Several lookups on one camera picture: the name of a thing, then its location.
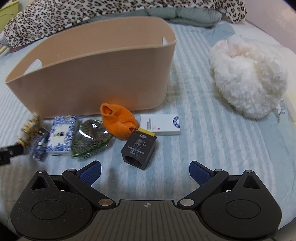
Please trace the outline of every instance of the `blue circular logo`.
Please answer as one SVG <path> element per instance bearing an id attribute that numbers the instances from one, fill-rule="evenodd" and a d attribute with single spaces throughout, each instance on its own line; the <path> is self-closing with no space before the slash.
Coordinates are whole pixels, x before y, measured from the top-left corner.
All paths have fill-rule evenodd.
<path id="1" fill-rule="evenodd" d="M 176 116 L 176 117 L 173 119 L 173 124 L 174 124 L 175 127 L 180 128 L 179 117 L 178 117 L 178 116 Z"/>

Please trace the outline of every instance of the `light blue bedding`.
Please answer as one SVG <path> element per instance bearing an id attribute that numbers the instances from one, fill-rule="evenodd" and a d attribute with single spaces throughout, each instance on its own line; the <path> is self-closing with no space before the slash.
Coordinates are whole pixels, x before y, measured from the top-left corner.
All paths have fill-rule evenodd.
<path id="1" fill-rule="evenodd" d="M 212 29 L 171 24 L 178 41 L 165 101 L 159 107 L 135 113 L 177 113 L 179 136 L 159 136 L 145 171 L 123 162 L 124 141 L 115 139 L 107 150 L 83 160 L 47 156 L 38 162 L 28 156 L 13 158 L 0 167 L 0 221 L 9 226 L 10 211 L 39 169 L 50 175 L 68 168 L 80 169 L 93 160 L 102 164 L 102 175 L 93 184 L 116 202 L 119 199 L 174 199 L 192 192 L 198 185 L 189 176 L 189 163 L 197 160 L 210 169 L 222 168 L 240 175 L 252 169 L 279 203 L 281 226 L 296 216 L 295 129 L 287 114 L 276 122 L 274 114 L 262 121 L 248 120 L 219 95 L 209 65 L 209 50 L 234 34 L 227 23 Z M 0 82 L 19 59 L 37 43 L 0 60 Z M 2 84 L 0 92 L 0 146 L 12 144 L 30 113 Z"/>

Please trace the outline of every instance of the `yellow cabinet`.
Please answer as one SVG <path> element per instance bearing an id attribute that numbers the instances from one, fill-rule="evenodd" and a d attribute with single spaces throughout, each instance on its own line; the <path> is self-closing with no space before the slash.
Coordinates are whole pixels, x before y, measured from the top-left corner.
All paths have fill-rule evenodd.
<path id="1" fill-rule="evenodd" d="M 18 13 L 18 4 L 19 0 L 10 1 L 0 9 L 0 32 L 2 32 L 7 22 Z"/>

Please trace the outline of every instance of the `white furry plush toy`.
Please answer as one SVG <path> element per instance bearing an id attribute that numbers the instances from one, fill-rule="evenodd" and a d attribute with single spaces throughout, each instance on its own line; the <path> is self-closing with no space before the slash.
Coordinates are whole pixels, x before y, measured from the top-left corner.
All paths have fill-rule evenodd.
<path id="1" fill-rule="evenodd" d="M 267 44 L 237 35 L 217 42 L 210 53 L 219 91 L 237 111 L 254 119 L 276 108 L 287 89 L 281 58 Z"/>

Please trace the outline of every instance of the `orange sock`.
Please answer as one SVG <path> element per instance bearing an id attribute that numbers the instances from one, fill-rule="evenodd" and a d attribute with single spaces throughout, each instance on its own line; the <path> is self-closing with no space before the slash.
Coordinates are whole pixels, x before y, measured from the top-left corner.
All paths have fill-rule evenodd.
<path id="1" fill-rule="evenodd" d="M 134 115 L 120 105 L 103 103 L 101 115 L 105 128 L 121 140 L 128 139 L 132 132 L 138 128 L 138 122 Z"/>

